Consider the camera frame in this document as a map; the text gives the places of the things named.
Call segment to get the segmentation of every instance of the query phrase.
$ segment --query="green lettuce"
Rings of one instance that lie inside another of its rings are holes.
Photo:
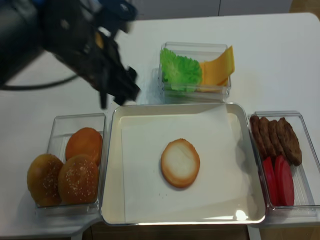
[[[196,85],[202,81],[202,70],[196,60],[178,56],[164,48],[160,52],[160,63],[164,82],[168,82],[172,90],[194,92]]]

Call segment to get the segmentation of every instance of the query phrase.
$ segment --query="bottom bun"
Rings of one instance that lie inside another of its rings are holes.
[[[58,190],[66,204],[94,203],[98,195],[99,169],[88,155],[70,158],[58,177]]]
[[[197,178],[200,158],[194,146],[185,139],[170,142],[161,156],[161,172],[174,187],[185,188]]]

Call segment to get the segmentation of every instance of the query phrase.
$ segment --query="yellow cheese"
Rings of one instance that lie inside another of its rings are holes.
[[[229,47],[217,59],[200,62],[202,69],[201,86],[226,86],[229,76],[235,71],[233,47]]]

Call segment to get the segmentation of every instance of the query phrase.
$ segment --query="hamburger bun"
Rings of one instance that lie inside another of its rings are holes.
[[[68,161],[77,155],[88,155],[97,166],[100,165],[102,137],[90,127],[84,127],[74,133],[65,148],[65,159]]]
[[[58,191],[66,204],[93,203],[98,195],[99,170],[88,155],[70,158],[58,176]]]
[[[185,139],[170,142],[161,156],[161,172],[174,187],[190,186],[198,175],[200,158],[194,146]]]
[[[63,163],[54,155],[42,154],[31,163],[26,184],[31,197],[40,207],[59,205],[58,175]]]

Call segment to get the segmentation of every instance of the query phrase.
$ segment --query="tomato slice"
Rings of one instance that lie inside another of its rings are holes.
[[[294,181],[290,166],[282,155],[275,160],[274,173],[279,203],[282,206],[293,206],[295,203]]]
[[[271,158],[267,157],[262,164],[263,164],[264,174],[266,177],[266,182],[269,189],[270,201],[274,206],[278,206],[279,198],[278,198],[277,183],[276,183],[276,178],[275,178],[275,173],[272,166]]]

